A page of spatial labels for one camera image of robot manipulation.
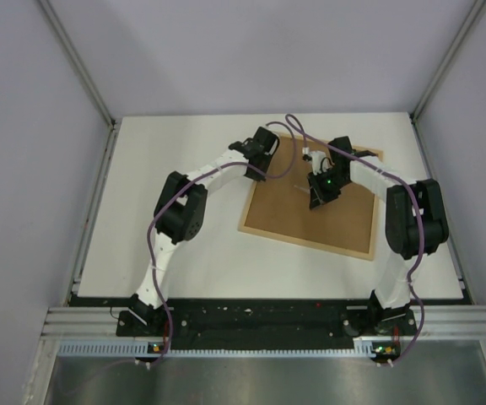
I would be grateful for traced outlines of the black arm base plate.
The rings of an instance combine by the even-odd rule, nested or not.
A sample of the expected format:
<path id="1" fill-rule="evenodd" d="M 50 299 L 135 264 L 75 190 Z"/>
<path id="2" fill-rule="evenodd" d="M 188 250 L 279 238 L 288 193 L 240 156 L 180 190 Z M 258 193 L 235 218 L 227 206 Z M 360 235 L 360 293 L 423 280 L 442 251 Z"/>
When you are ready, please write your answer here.
<path id="1" fill-rule="evenodd" d="M 130 299 L 120 314 L 119 337 L 163 337 L 173 340 L 263 338 L 293 333 L 324 333 L 328 338 L 378 335 L 408 337 L 416 332 L 413 312 L 380 310 L 371 300 L 331 299 L 169 299 L 156 310 Z"/>

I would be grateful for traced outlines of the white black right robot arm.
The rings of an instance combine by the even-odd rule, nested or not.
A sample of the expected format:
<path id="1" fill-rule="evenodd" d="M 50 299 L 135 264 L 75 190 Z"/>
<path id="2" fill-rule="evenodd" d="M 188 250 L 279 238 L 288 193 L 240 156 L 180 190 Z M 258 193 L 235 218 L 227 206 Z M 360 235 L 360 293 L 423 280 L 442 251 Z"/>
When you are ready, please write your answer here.
<path id="1" fill-rule="evenodd" d="M 372 289 L 361 318 L 344 321 L 347 334 L 390 332 L 406 317 L 415 299 L 413 282 L 424 256 L 431 255 L 449 237 L 439 183 L 416 181 L 388 168 L 376 153 L 353 148 L 349 138 L 335 138 L 327 151 L 302 148 L 310 163 L 307 175 L 310 208 L 340 197 L 344 187 L 356 184 L 378 197 L 386 207 L 385 237 L 389 248 L 385 269 Z"/>

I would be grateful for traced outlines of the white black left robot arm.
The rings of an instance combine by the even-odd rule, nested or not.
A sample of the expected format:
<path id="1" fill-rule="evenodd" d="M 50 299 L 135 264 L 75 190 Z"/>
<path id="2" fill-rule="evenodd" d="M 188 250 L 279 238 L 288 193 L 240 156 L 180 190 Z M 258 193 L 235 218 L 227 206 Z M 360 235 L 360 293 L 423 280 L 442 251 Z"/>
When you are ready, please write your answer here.
<path id="1" fill-rule="evenodd" d="M 279 135 L 259 127 L 253 137 L 230 144 L 211 163 L 189 173 L 174 171 L 168 175 L 147 230 L 149 264 L 129 305 L 135 324 L 144 333 L 155 334 L 164 325 L 165 316 L 159 309 L 168 308 L 170 260 L 201 230 L 208 198 L 238 178 L 266 180 L 279 145 Z"/>

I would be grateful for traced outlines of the wooden picture frame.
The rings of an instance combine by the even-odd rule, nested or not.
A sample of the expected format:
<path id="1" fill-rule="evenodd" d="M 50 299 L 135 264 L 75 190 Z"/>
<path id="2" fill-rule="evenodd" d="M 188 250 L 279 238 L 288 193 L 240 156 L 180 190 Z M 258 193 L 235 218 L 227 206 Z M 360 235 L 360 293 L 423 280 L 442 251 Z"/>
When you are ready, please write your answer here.
<path id="1" fill-rule="evenodd" d="M 379 198 L 351 183 L 340 196 L 310 208 L 307 174 L 311 165 L 297 157 L 277 180 L 255 182 L 238 230 L 321 251 L 372 261 L 375 258 Z"/>

